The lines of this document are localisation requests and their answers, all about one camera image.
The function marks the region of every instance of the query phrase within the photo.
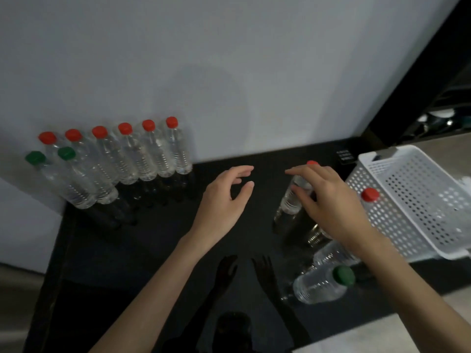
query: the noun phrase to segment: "gray wall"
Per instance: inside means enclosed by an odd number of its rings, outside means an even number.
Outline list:
[[[195,161],[358,135],[457,1],[0,0],[0,177],[60,212],[40,131],[169,113]]]

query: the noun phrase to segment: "bottle cap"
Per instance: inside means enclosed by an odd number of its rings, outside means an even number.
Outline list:
[[[42,153],[41,151],[31,151],[25,156],[25,160],[33,166],[36,166],[40,163],[45,162],[46,156],[44,156],[44,153]]]
[[[380,192],[378,192],[374,188],[368,187],[365,188],[361,193],[361,198],[365,202],[374,202],[375,200],[380,198]]]
[[[344,286],[352,286],[355,284],[355,273],[350,267],[339,265],[332,271],[333,279]]]
[[[129,124],[128,122],[122,122],[121,124],[118,125],[118,130],[123,135],[132,134],[132,125]]]
[[[142,122],[142,127],[144,128],[144,130],[146,131],[153,131],[156,129],[156,123],[154,123],[152,120],[144,120]]]
[[[52,131],[45,131],[43,133],[40,133],[38,139],[45,145],[52,145],[57,141],[57,137]]]
[[[77,129],[70,129],[65,132],[65,137],[70,142],[79,141],[82,138],[82,134]]]
[[[169,116],[165,122],[170,129],[174,129],[178,126],[178,120],[174,116]]]
[[[93,129],[91,129],[91,133],[97,139],[103,139],[108,136],[108,130],[104,126],[95,126]]]
[[[61,147],[57,150],[57,154],[62,160],[68,161],[75,157],[75,151],[71,147]]]

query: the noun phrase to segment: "white plastic basket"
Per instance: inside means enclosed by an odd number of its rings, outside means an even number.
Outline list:
[[[346,183],[361,193],[380,192],[368,216],[408,261],[454,260],[471,248],[471,196],[422,150],[413,145],[358,157]]]

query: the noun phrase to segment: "black table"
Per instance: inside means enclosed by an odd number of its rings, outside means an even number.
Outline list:
[[[202,189],[231,166],[253,165],[250,180],[255,188],[238,223],[195,267],[165,324],[156,352],[161,351],[165,341],[182,334],[211,291],[219,262],[228,255],[238,256],[238,271],[224,296],[209,305],[207,320],[200,325],[203,328],[198,350],[211,351],[217,319],[226,312],[242,312],[250,317],[254,350],[284,352],[295,346],[285,323],[262,291],[250,259],[270,256],[279,286],[289,284],[293,275],[290,270],[299,263],[297,251],[286,249],[286,237],[272,230],[275,211],[290,181],[284,170],[316,160],[346,176],[352,166],[339,166],[336,155],[344,149],[353,154],[370,151],[360,139],[349,139],[195,165]],[[142,208],[137,213],[138,225],[118,231],[104,231],[68,206],[25,352],[86,352],[189,230],[198,204],[199,198]],[[305,218],[302,221],[305,228],[311,225]],[[413,266],[440,294],[471,284],[468,259],[429,260]],[[308,332],[308,341],[315,342],[390,315],[393,310],[374,281],[366,280],[340,300],[295,305],[291,312]]]

